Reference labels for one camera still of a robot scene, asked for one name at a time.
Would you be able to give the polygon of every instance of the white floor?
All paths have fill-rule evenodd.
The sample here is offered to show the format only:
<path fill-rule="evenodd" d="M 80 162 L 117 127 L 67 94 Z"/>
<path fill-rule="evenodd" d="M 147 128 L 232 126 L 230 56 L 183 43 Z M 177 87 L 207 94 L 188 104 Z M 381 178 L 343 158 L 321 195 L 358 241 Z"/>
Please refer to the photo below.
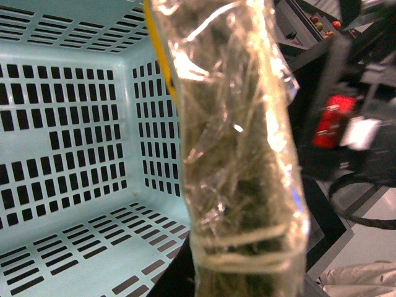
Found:
<path fill-rule="evenodd" d="M 396 220 L 396 189 L 387 191 L 367 212 L 365 218 Z M 329 269 L 377 260 L 396 262 L 396 231 L 355 225 L 354 237 L 329 265 Z"/>

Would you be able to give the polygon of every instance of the basket floor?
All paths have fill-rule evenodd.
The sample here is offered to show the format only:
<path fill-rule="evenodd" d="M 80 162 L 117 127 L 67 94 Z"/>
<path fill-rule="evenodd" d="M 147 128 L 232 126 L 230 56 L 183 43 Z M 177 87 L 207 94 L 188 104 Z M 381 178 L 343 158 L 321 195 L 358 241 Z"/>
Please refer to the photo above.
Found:
<path fill-rule="evenodd" d="M 114 209 L 0 255 L 0 296 L 145 296 L 188 231 L 137 202 Z"/>

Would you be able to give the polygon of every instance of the white fabric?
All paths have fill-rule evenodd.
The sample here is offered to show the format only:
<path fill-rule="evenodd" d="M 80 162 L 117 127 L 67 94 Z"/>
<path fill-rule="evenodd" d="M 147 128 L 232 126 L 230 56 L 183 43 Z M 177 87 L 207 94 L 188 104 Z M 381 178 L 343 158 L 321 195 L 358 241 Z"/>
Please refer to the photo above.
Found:
<path fill-rule="evenodd" d="M 321 275 L 321 283 L 330 297 L 396 297 L 396 263 L 327 270 Z"/>

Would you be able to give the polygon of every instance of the black machine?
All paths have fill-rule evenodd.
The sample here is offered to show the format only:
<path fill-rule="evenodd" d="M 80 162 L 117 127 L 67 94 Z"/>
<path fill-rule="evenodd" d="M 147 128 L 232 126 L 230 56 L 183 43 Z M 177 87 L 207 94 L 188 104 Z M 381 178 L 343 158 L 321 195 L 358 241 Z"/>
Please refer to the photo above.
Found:
<path fill-rule="evenodd" d="M 300 86 L 289 114 L 302 174 L 334 182 L 330 198 L 351 183 L 396 187 L 396 1 L 342 0 L 340 7 L 345 28 L 375 22 L 356 39 L 328 38 L 289 62 Z M 350 174 L 335 179 L 341 170 Z M 365 220 L 333 207 L 348 220 L 396 229 L 396 220 Z M 304 296 L 326 296 L 305 281 Z M 194 296 L 188 239 L 148 295 L 160 296 Z"/>

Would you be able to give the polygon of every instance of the rectangular slot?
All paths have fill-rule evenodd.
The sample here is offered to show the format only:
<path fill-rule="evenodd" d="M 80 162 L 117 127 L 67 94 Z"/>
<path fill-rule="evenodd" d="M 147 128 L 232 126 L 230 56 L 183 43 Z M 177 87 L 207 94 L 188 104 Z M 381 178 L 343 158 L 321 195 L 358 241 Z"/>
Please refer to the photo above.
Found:
<path fill-rule="evenodd" d="M 132 214 L 132 212 L 125 212 L 125 213 L 122 213 L 120 215 L 117 215 L 116 218 L 119 220 L 120 218 L 124 218 L 124 217 L 126 217 L 126 216 L 128 216 L 130 214 Z"/>
<path fill-rule="evenodd" d="M 125 30 L 125 29 L 121 29 L 121 28 L 114 28 L 114 27 L 111 27 L 109 29 L 109 31 L 114 31 L 114 32 L 119 32 L 119 33 L 130 33 L 131 32 L 130 30 Z"/>
<path fill-rule="evenodd" d="M 138 218 L 138 216 L 137 216 L 137 215 L 134 215 L 134 216 L 131 217 L 131 218 L 127 218 L 127 219 L 121 221 L 121 223 L 126 224 L 126 223 L 129 223 L 129 222 L 133 221 L 133 220 L 136 220 L 137 218 Z"/>
<path fill-rule="evenodd" d="M 27 94 L 29 97 L 29 102 L 31 104 L 37 104 L 38 103 L 38 95 L 37 95 L 37 89 L 35 84 L 27 84 Z"/>
<path fill-rule="evenodd" d="M 101 222 L 101 223 L 99 223 L 99 224 L 93 226 L 93 227 L 94 227 L 95 229 L 97 229 L 97 228 L 100 228 L 100 227 L 102 227 L 102 226 L 105 226 L 105 225 L 107 225 L 107 224 L 109 224 L 109 223 L 111 223 L 111 222 L 112 222 L 111 220 L 106 220 L 106 221 L 104 221 L 104 222 Z"/>
<path fill-rule="evenodd" d="M 81 106 L 81 112 L 82 112 L 82 121 L 84 124 L 87 124 L 90 122 L 89 118 L 89 111 L 87 106 Z"/>
<path fill-rule="evenodd" d="M 64 170 L 61 155 L 54 155 L 54 164 L 56 172 L 62 172 Z"/>
<path fill-rule="evenodd" d="M 66 178 L 64 176 L 58 177 L 59 193 L 64 194 L 67 192 Z"/>
<path fill-rule="evenodd" d="M 17 187 L 18 198 L 20 205 L 28 204 L 29 203 L 29 196 L 27 193 L 26 186 L 19 186 Z"/>
<path fill-rule="evenodd" d="M 97 187 L 96 189 L 93 190 L 93 195 L 95 196 L 95 198 L 98 198 L 101 196 L 101 192 L 100 192 L 100 188 Z"/>
<path fill-rule="evenodd" d="M 91 243 L 88 243 L 86 246 L 79 247 L 77 250 L 78 250 L 79 252 L 83 252 L 83 251 L 85 251 L 85 250 L 87 250 L 87 249 L 90 249 L 90 248 L 96 246 L 96 245 L 99 244 L 99 243 L 100 243 L 99 240 L 95 240 L 95 241 L 92 241 Z"/>
<path fill-rule="evenodd" d="M 51 140 L 51 147 L 53 150 L 59 150 L 60 145 L 59 145 L 59 138 L 58 138 L 58 133 L 57 132 L 50 132 L 49 133 L 49 138 Z"/>
<path fill-rule="evenodd" d="M 105 136 L 106 136 L 106 141 L 111 141 L 111 127 L 110 127 L 110 125 L 105 126 Z"/>
<path fill-rule="evenodd" d="M 43 200 L 43 191 L 41 190 L 40 183 L 33 183 L 32 184 L 32 192 L 35 201 Z"/>
<path fill-rule="evenodd" d="M 143 224 L 144 222 L 145 222 L 144 220 L 140 220 L 138 222 L 135 222 L 135 223 L 129 225 L 128 228 L 129 229 L 135 228 L 136 226 L 139 226 L 139 225 Z"/>
<path fill-rule="evenodd" d="M 144 232 L 144 231 L 150 229 L 151 227 L 152 227 L 152 225 L 144 226 L 144 227 L 142 227 L 142 228 L 136 230 L 135 233 L 136 233 L 136 234 L 140 234 L 141 232 Z"/>
<path fill-rule="evenodd" d="M 57 201 L 51 201 L 49 203 L 49 210 L 51 212 L 57 212 L 59 210 L 59 205 Z"/>
<path fill-rule="evenodd" d="M 117 213 L 122 212 L 122 211 L 124 211 L 124 210 L 126 210 L 125 207 L 123 207 L 123 208 L 121 208 L 121 209 L 117 209 L 117 210 L 115 210 L 114 212 L 110 212 L 110 214 L 111 214 L 111 215 L 116 215 Z"/>
<path fill-rule="evenodd" d="M 51 96 L 51 89 L 49 88 L 50 85 L 48 84 L 41 84 L 41 94 L 43 96 L 44 103 L 52 103 L 52 96 Z"/>
<path fill-rule="evenodd" d="M 76 245 L 78 245 L 80 243 L 83 243 L 84 241 L 87 241 L 88 239 L 91 239 L 91 238 L 94 238 L 94 237 L 95 237 L 95 235 L 91 234 L 91 235 L 88 235 L 86 237 L 80 238 L 80 239 L 78 239 L 76 241 L 73 241 L 72 244 L 76 246 Z"/>
<path fill-rule="evenodd" d="M 35 13 L 32 11 L 24 11 L 22 9 L 17 9 L 17 8 L 13 8 L 13 7 L 6 7 L 6 6 L 0 6 L 0 11 L 9 11 L 9 12 L 13 12 L 16 14 L 25 14 L 25 15 L 34 15 Z"/>
<path fill-rule="evenodd" d="M 154 246 L 154 245 L 160 243 L 161 241 L 163 241 L 163 240 L 166 239 L 166 238 L 168 238 L 168 236 L 165 235 L 165 234 L 163 234 L 163 235 L 161 235 L 160 237 L 157 237 L 157 238 L 155 238 L 154 240 L 151 240 L 149 243 L 150 243 L 152 246 Z"/>
<path fill-rule="evenodd" d="M 65 259 L 67 259 L 67 258 L 70 258 L 70 257 L 72 257 L 72 256 L 73 256 L 73 254 L 72 254 L 71 252 L 69 252 L 69 253 L 67 253 L 67 254 L 65 254 L 65 255 L 62 255 L 61 257 L 58 257 L 58 258 L 56 258 L 56 259 L 53 259 L 53 260 L 47 262 L 45 265 L 46 265 L 47 267 L 50 267 L 50 266 L 52 266 L 52 265 L 55 265 L 56 263 L 59 263 L 59 262 L 65 260 Z"/>
<path fill-rule="evenodd" d="M 22 246 L 22 247 L 20 247 L 20 248 L 18 248 L 18 249 L 14 249 L 13 251 L 10 251 L 10 252 L 7 252 L 7 253 L 5 253 L 5 254 L 2 254 L 2 255 L 0 255 L 0 260 L 1 260 L 1 259 L 4 259 L 4 258 L 6 258 L 6 257 L 12 256 L 12 255 L 14 255 L 14 254 L 17 254 L 18 252 L 22 252 L 22 251 L 24 251 L 24 250 L 26 250 L 26 247 L 25 247 L 25 246 Z"/>
<path fill-rule="evenodd" d="M 94 122 L 100 122 L 100 116 L 99 116 L 99 106 L 93 105 L 92 106 L 92 117 Z"/>
<path fill-rule="evenodd" d="M 67 264 L 65 264 L 65 265 L 63 265 L 63 266 L 60 266 L 60 267 L 57 268 L 57 269 L 52 270 L 52 271 L 51 271 L 51 274 L 52 274 L 52 275 L 57 275 L 57 274 L 61 273 L 62 271 L 66 270 L 66 269 L 68 269 L 68 268 L 70 268 L 70 267 L 73 267 L 73 266 L 77 265 L 78 263 L 79 263 L 79 261 L 77 261 L 77 260 L 74 260 L 74 261 L 72 261 L 72 262 L 69 262 L 69 263 L 67 263 Z"/>
<path fill-rule="evenodd" d="M 87 144 L 93 144 L 91 128 L 85 128 L 84 131 L 85 131 L 85 140 L 87 141 Z"/>
<path fill-rule="evenodd" d="M 9 110 L 0 111 L 0 117 L 1 117 L 1 122 L 2 122 L 2 127 L 4 129 L 4 132 L 13 131 L 14 123 L 12 122 L 11 111 L 9 111 Z"/>
<path fill-rule="evenodd" d="M 60 248 L 58 248 L 58 249 L 55 249 L 55 250 L 53 250 L 53 251 L 51 251 L 51 252 L 47 252 L 46 254 L 43 254 L 43 255 L 41 256 L 41 258 L 42 258 L 42 259 L 49 258 L 49 257 L 51 257 L 51 256 L 53 256 L 53 255 L 56 255 L 56 254 L 58 254 L 58 253 L 60 253 L 60 252 L 65 251 L 66 249 L 67 249 L 66 246 L 62 246 L 62 247 L 60 247 Z"/>
<path fill-rule="evenodd" d="M 7 70 L 8 70 L 8 77 L 10 79 L 18 79 L 19 78 L 19 72 L 18 72 L 18 66 L 15 64 L 8 64 L 7 65 Z"/>
<path fill-rule="evenodd" d="M 120 238 L 118 238 L 118 239 L 112 241 L 111 244 L 112 244 L 113 246 L 116 246 L 117 244 L 122 243 L 122 242 L 124 242 L 125 240 L 127 240 L 127 239 L 129 239 L 129 238 L 131 238 L 131 237 L 132 237 L 132 236 L 129 235 L 129 234 L 128 234 L 128 235 L 125 235 L 125 236 L 123 236 L 123 237 L 120 237 Z"/>
<path fill-rule="evenodd" d="M 8 23 L 3 23 L 0 22 L 0 27 L 9 27 L 9 28 L 13 28 L 13 29 L 21 29 L 21 30 L 26 30 L 25 26 L 19 26 L 19 25 L 14 25 L 14 24 L 8 24 Z"/>
<path fill-rule="evenodd" d="M 86 171 L 81 171 L 80 176 L 81 176 L 82 187 L 89 186 L 88 173 Z"/>
<path fill-rule="evenodd" d="M 11 84 L 12 96 L 14 97 L 15 104 L 24 104 L 24 94 L 20 84 Z"/>
<path fill-rule="evenodd" d="M 76 97 L 75 97 L 74 85 L 67 84 L 66 92 L 67 92 L 67 99 L 69 100 L 69 102 L 75 102 Z"/>
<path fill-rule="evenodd" d="M 97 142 L 103 142 L 101 127 L 95 127 L 95 136 L 96 136 Z"/>
<path fill-rule="evenodd" d="M 5 84 L 0 84 L 0 105 L 8 105 L 8 95 L 7 89 Z"/>
<path fill-rule="evenodd" d="M 70 229 L 66 229 L 66 230 L 63 231 L 63 233 L 67 234 L 67 233 L 70 233 L 70 232 L 75 231 L 77 229 L 80 229 L 81 227 L 84 227 L 84 225 L 80 224 L 80 225 L 74 226 L 74 227 L 72 227 Z"/>
<path fill-rule="evenodd" d="M 79 161 L 79 166 L 84 167 L 86 165 L 85 163 L 85 155 L 83 150 L 77 151 L 77 159 Z"/>
<path fill-rule="evenodd" d="M 37 211 L 37 216 L 41 217 L 43 215 L 46 214 L 46 210 L 45 210 L 45 205 L 41 204 L 41 205 L 37 205 L 36 206 L 36 211 Z"/>
<path fill-rule="evenodd" d="M 37 43 L 39 45 L 53 45 L 54 43 L 52 42 L 45 42 L 45 41 L 38 41 L 38 40 L 28 40 L 27 42 L 30 43 Z"/>
<path fill-rule="evenodd" d="M 39 22 L 38 24 L 41 25 L 41 26 L 44 26 L 44 27 L 67 29 L 67 26 L 59 25 L 59 24 L 53 24 L 53 23 L 47 23 L 47 22 Z"/>
<path fill-rule="evenodd" d="M 75 195 L 73 195 L 73 202 L 74 202 L 74 205 L 77 205 L 77 204 L 80 204 L 80 203 L 81 203 L 80 194 L 75 194 Z"/>
<path fill-rule="evenodd" d="M 79 34 L 69 34 L 70 37 L 82 38 L 82 39 L 92 39 L 91 36 L 79 35 Z"/>
<path fill-rule="evenodd" d="M 110 92 L 110 100 L 116 99 L 116 89 L 114 85 L 109 85 L 109 92 Z"/>
<path fill-rule="evenodd" d="M 111 174 L 111 179 L 117 178 L 117 169 L 115 164 L 110 165 L 110 174 Z"/>
<path fill-rule="evenodd" d="M 172 234 L 176 234 L 177 232 L 179 232 L 179 231 L 181 231 L 183 229 L 185 229 L 185 226 L 178 226 L 175 229 L 171 230 L 171 233 Z"/>
<path fill-rule="evenodd" d="M 12 163 L 12 171 L 14 172 L 15 181 L 23 181 L 25 179 L 21 162 Z"/>
<path fill-rule="evenodd" d="M 33 67 L 31 65 L 23 65 L 24 76 L 26 79 L 34 79 Z"/>
<path fill-rule="evenodd" d="M 70 116 L 72 118 L 73 125 L 80 123 L 79 112 L 78 112 L 77 107 L 75 107 L 75 106 L 70 107 Z"/>
<path fill-rule="evenodd" d="M 98 40 L 101 40 L 101 41 L 110 41 L 110 40 L 106 40 L 106 39 L 102 39 L 102 38 L 99 38 Z M 98 70 L 97 70 L 97 74 L 98 74 L 98 80 L 104 80 L 104 79 L 105 79 L 105 74 L 104 74 L 103 70 L 98 69 Z"/>
<path fill-rule="evenodd" d="M 60 79 L 61 78 L 61 72 L 59 70 L 59 67 L 51 67 L 51 73 L 52 73 L 52 78 L 53 79 Z"/>
<path fill-rule="evenodd" d="M 12 20 L 14 22 L 30 23 L 30 20 L 22 19 L 20 17 L 11 17 L 10 15 L 0 15 L 0 18 L 5 20 Z"/>
<path fill-rule="evenodd" d="M 139 278 L 137 276 L 133 276 L 131 278 L 128 278 L 125 282 L 123 282 L 120 285 L 118 285 L 115 288 L 113 288 L 111 291 L 113 291 L 113 293 L 115 295 L 118 295 L 118 294 L 120 294 L 121 292 L 125 291 L 126 289 L 128 289 L 130 286 L 132 286 L 134 283 L 136 283 L 138 281 L 139 281 Z"/>
<path fill-rule="evenodd" d="M 163 217 L 163 218 L 160 218 L 160 219 L 158 219 L 157 221 L 155 221 L 155 223 L 160 224 L 160 223 L 166 221 L 167 219 L 168 219 L 168 218 Z"/>
<path fill-rule="evenodd" d="M 27 282 L 27 283 L 25 283 L 22 286 L 18 286 L 17 288 L 12 289 L 10 291 L 10 293 L 11 293 L 12 296 L 14 296 L 14 295 L 16 295 L 16 294 L 18 294 L 18 293 L 20 293 L 22 291 L 25 291 L 25 290 L 29 289 L 30 287 L 32 287 L 34 285 L 37 285 L 38 283 L 41 283 L 43 280 L 44 280 L 43 277 L 35 278 L 34 280 L 31 280 L 30 282 Z"/>
<path fill-rule="evenodd" d="M 102 105 L 101 107 L 102 114 L 103 114 L 103 120 L 105 122 L 110 120 L 110 114 L 109 114 L 109 106 L 108 105 Z"/>
<path fill-rule="evenodd" d="M 111 233 L 111 234 L 109 234 L 109 235 L 106 235 L 106 236 L 105 236 L 105 239 L 113 238 L 114 236 L 117 236 L 117 235 L 119 235 L 119 234 L 121 234 L 121 233 L 124 233 L 124 232 L 125 232 L 125 230 L 123 230 L 123 229 L 117 230 L 117 231 L 115 231 L 115 232 L 113 232 L 113 233 Z"/>
<path fill-rule="evenodd" d="M 105 250 L 107 250 L 107 247 L 105 247 L 105 246 L 99 247 L 98 249 L 96 249 L 96 250 L 94 250 L 92 252 L 89 252 L 88 254 L 84 255 L 84 259 L 89 259 L 89 258 L 91 258 L 91 257 L 93 257 L 93 256 L 95 256 L 95 255 L 97 255 L 100 252 L 103 252 Z"/>
<path fill-rule="evenodd" d="M 45 188 L 47 190 L 48 197 L 53 197 L 56 195 L 54 181 L 52 179 L 47 179 L 45 181 Z"/>
<path fill-rule="evenodd" d="M 138 287 L 138 289 L 133 291 L 131 294 L 128 294 L 126 297 L 140 297 L 148 290 L 149 288 L 146 285 L 141 285 L 140 287 Z"/>
<path fill-rule="evenodd" d="M 69 130 L 62 131 L 62 139 L 63 139 L 63 146 L 65 149 L 72 147 L 72 141 L 71 141 Z"/>
<path fill-rule="evenodd" d="M 75 28 L 73 31 L 82 32 L 82 33 L 88 33 L 88 34 L 92 34 L 92 35 L 96 35 L 98 33 L 96 31 L 87 30 L 87 29 L 81 29 L 81 28 Z"/>
<path fill-rule="evenodd" d="M 164 245 L 160 246 L 157 250 L 160 252 L 163 252 L 163 251 L 169 249 L 170 247 L 174 246 L 176 243 L 177 242 L 175 240 L 168 241 Z"/>
<path fill-rule="evenodd" d="M 170 252 L 169 254 L 167 254 L 166 256 L 167 256 L 169 259 L 173 259 L 173 258 L 175 258 L 175 257 L 179 254 L 180 249 L 181 249 L 181 246 L 178 247 L 177 249 L 174 249 L 173 251 L 171 251 L 171 252 Z"/>
<path fill-rule="evenodd" d="M 48 14 L 43 15 L 43 19 L 56 20 L 58 22 L 64 22 L 64 23 L 68 23 L 68 24 L 73 22 L 73 20 L 71 20 L 71 19 L 65 19 L 64 17 L 56 17 L 56 16 L 48 15 Z"/>
<path fill-rule="evenodd" d="M 89 94 L 90 94 L 91 101 L 98 101 L 96 86 L 93 84 L 90 84 L 88 87 L 89 87 Z"/>
<path fill-rule="evenodd" d="M 39 109 L 32 110 L 33 125 L 35 128 L 43 127 L 43 120 L 41 119 L 41 111 Z"/>
<path fill-rule="evenodd" d="M 63 69 L 63 73 L 64 73 L 64 78 L 65 79 L 73 79 L 72 69 L 71 68 L 65 67 Z"/>
<path fill-rule="evenodd" d="M 90 191 L 85 191 L 84 192 L 84 201 L 89 201 L 91 200 L 91 192 Z"/>
<path fill-rule="evenodd" d="M 100 100 L 101 101 L 106 101 L 107 100 L 106 85 L 103 85 L 103 84 L 99 85 L 99 95 L 100 95 Z"/>
<path fill-rule="evenodd" d="M 11 265 L 11 264 L 16 263 L 16 262 L 18 262 L 18 261 L 21 261 L 21 260 L 23 260 L 23 259 L 26 259 L 27 257 L 30 257 L 30 254 L 29 254 L 29 253 L 26 253 L 26 254 L 23 254 L 23 255 L 18 256 L 18 257 L 16 257 L 16 258 L 13 258 L 13 259 L 11 259 L 11 260 L 5 261 L 5 262 L 1 263 L 0 266 L 1 266 L 1 267 L 5 267 L 5 266 L 8 266 L 8 265 Z"/>
<path fill-rule="evenodd" d="M 55 114 L 54 114 L 54 109 L 52 108 L 46 108 L 45 109 L 45 116 L 47 118 L 47 126 L 48 127 L 55 127 Z"/>
<path fill-rule="evenodd" d="M 148 274 L 152 273 L 155 269 L 161 267 L 163 264 L 165 264 L 164 261 L 158 260 L 158 261 L 154 262 L 153 264 L 149 265 L 148 267 L 146 267 L 145 269 L 143 269 L 142 272 L 144 275 L 148 275 Z"/>
<path fill-rule="evenodd" d="M 103 233 L 109 232 L 110 230 L 112 230 L 112 229 L 114 229 L 114 228 L 117 228 L 117 227 L 118 227 L 118 225 L 117 225 L 117 224 L 114 224 L 114 225 L 111 225 L 111 226 L 109 226 L 109 227 L 106 227 L 106 228 L 104 228 L 104 229 L 99 230 L 99 233 L 100 233 L 100 234 L 103 234 Z"/>
<path fill-rule="evenodd" d="M 56 102 L 64 102 L 63 89 L 61 84 L 54 84 Z"/>
<path fill-rule="evenodd" d="M 61 126 L 67 126 L 67 113 L 66 113 L 66 108 L 65 107 L 59 107 L 58 108 L 58 115 L 59 115 L 59 123 Z"/>
<path fill-rule="evenodd" d="M 169 222 L 169 223 L 163 225 L 163 227 L 164 227 L 164 229 L 167 229 L 167 228 L 173 226 L 174 224 L 176 224 L 176 222 L 175 222 L 175 221 L 172 221 L 172 222 Z"/>
<path fill-rule="evenodd" d="M 95 159 L 95 150 L 93 148 L 88 149 L 88 159 L 89 159 L 89 164 L 93 165 L 96 164 L 96 159 Z"/>
<path fill-rule="evenodd" d="M 79 84 L 79 95 L 80 95 L 80 101 L 85 102 L 87 101 L 87 92 L 85 91 L 85 85 Z"/>
<path fill-rule="evenodd" d="M 2 196 L 2 202 L 4 205 L 4 209 L 12 209 L 15 207 L 15 202 L 12 197 L 12 191 L 11 189 L 6 189 L 1 191 L 1 196 Z"/>
<path fill-rule="evenodd" d="M 4 276 L 10 275 L 10 274 L 12 274 L 12 273 L 15 273 L 15 272 L 18 271 L 18 270 L 21 270 L 21 269 L 23 269 L 23 268 L 29 267 L 29 266 L 31 266 L 31 265 L 34 264 L 34 263 L 35 263 L 34 260 L 30 260 L 30 261 L 27 261 L 27 262 L 25 262 L 25 263 L 23 263 L 23 264 L 20 264 L 20 265 L 18 265 L 18 266 L 15 266 L 14 268 L 11 268 L 11 269 L 9 269 L 9 270 L 5 270 L 5 271 L 4 271 Z"/>
<path fill-rule="evenodd" d="M 36 37 L 36 38 L 41 38 L 41 39 L 47 39 L 47 40 L 57 40 L 57 37 L 49 37 L 45 35 L 39 35 L 39 34 L 31 34 L 31 37 Z"/>

